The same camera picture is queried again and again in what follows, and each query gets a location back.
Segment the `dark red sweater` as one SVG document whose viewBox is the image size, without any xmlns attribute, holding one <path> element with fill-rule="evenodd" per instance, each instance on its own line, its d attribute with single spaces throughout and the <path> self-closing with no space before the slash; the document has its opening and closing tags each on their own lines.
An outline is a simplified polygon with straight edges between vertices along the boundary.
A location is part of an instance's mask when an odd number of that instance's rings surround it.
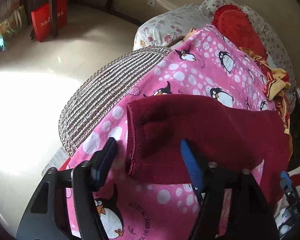
<svg viewBox="0 0 300 240">
<path fill-rule="evenodd" d="M 276 111 L 226 107 L 200 95 L 149 96 L 127 105 L 126 173 L 153 184 L 186 184 L 180 153 L 187 140 L 198 162 L 239 171 L 263 164 L 260 188 L 271 207 L 282 197 L 280 173 L 289 162 L 289 136 Z"/>
</svg>

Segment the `yellow red blanket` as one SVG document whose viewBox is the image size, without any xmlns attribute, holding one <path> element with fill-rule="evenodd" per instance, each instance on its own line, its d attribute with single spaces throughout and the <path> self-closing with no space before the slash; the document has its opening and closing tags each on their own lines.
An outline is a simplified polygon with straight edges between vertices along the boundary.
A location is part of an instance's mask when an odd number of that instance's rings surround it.
<svg viewBox="0 0 300 240">
<path fill-rule="evenodd" d="M 286 97 L 286 91 L 291 86 L 289 77 L 281 68 L 270 68 L 268 62 L 260 55 L 248 48 L 239 47 L 239 50 L 248 55 L 260 68 L 266 78 L 266 84 L 262 92 L 269 102 L 273 102 L 275 109 L 283 121 L 284 132 L 290 135 L 290 103 Z"/>
</svg>

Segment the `woven striped mattress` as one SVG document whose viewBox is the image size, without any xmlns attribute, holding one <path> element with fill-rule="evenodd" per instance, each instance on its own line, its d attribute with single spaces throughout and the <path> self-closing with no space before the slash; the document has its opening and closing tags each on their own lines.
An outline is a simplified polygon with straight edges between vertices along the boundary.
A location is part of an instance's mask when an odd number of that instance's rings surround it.
<svg viewBox="0 0 300 240">
<path fill-rule="evenodd" d="M 64 106 L 58 132 L 72 157 L 80 144 L 128 92 L 172 50 L 142 48 L 111 61 L 89 77 Z"/>
</svg>

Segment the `pink penguin blanket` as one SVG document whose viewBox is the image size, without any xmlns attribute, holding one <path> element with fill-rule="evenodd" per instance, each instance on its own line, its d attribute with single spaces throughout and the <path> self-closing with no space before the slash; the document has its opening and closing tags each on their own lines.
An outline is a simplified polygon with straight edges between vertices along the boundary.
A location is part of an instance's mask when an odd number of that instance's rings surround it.
<svg viewBox="0 0 300 240">
<path fill-rule="evenodd" d="M 262 89 L 266 78 L 256 63 L 208 25 L 151 69 L 93 129 L 70 161 L 88 160 L 112 137 L 118 153 L 104 187 L 93 194 L 109 239 L 186 239 L 198 213 L 191 183 L 153 184 L 126 173 L 127 105 L 149 96 L 200 95 L 226 107 L 275 111 Z M 263 164 L 251 169 L 260 185 Z"/>
</svg>

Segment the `red heart cushion left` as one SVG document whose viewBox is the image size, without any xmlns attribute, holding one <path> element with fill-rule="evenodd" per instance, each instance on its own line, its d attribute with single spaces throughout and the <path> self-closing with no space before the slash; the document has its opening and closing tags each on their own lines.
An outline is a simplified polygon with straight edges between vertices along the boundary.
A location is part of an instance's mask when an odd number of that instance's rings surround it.
<svg viewBox="0 0 300 240">
<path fill-rule="evenodd" d="M 238 48 L 248 48 L 265 60 L 267 59 L 267 50 L 254 30 L 248 15 L 238 6 L 226 4 L 219 7 L 215 11 L 212 25 Z"/>
</svg>

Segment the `colourful green gift bag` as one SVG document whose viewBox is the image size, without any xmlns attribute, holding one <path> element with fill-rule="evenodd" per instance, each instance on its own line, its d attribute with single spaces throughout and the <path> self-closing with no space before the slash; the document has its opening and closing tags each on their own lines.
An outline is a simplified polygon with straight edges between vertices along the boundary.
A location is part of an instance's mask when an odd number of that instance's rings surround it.
<svg viewBox="0 0 300 240">
<path fill-rule="evenodd" d="M 11 42 L 22 29 L 27 27 L 27 18 L 24 6 L 16 9 L 12 15 L 0 24 L 0 49 L 7 50 L 8 44 Z"/>
</svg>

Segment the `red gift bag front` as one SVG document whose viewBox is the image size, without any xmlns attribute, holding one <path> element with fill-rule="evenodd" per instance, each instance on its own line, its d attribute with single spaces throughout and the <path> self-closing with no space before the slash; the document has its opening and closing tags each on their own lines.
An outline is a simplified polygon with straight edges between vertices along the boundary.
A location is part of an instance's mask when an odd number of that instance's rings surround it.
<svg viewBox="0 0 300 240">
<path fill-rule="evenodd" d="M 43 42 L 51 33 L 51 19 L 49 3 L 31 12 L 34 34 L 38 42 Z"/>
</svg>

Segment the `red gift bag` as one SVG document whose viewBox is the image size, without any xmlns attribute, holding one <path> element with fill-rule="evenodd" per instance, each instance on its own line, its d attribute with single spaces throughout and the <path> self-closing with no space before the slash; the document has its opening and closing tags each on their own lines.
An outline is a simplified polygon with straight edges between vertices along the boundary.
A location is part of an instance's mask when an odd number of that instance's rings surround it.
<svg viewBox="0 0 300 240">
<path fill-rule="evenodd" d="M 49 3 L 31 12 L 34 34 L 38 42 L 43 42 L 51 33 L 51 19 Z"/>
<path fill-rule="evenodd" d="M 67 0 L 57 0 L 57 29 L 67 24 Z"/>
</svg>

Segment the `red gift bag rear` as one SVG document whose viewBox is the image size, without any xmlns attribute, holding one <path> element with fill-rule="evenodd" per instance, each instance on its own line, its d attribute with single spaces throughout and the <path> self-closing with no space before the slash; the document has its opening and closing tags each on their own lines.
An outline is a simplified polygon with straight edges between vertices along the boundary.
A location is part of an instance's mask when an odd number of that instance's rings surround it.
<svg viewBox="0 0 300 240">
<path fill-rule="evenodd" d="M 67 24 L 67 0 L 57 0 L 57 29 Z"/>
</svg>

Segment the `wall power socket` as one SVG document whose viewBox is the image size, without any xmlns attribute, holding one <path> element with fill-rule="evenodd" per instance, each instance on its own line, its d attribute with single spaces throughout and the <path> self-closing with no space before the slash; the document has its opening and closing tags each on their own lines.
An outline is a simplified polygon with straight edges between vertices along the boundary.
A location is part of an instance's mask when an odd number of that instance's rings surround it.
<svg viewBox="0 0 300 240">
<path fill-rule="evenodd" d="M 148 5 L 154 6 L 155 5 L 155 0 L 148 0 Z"/>
</svg>

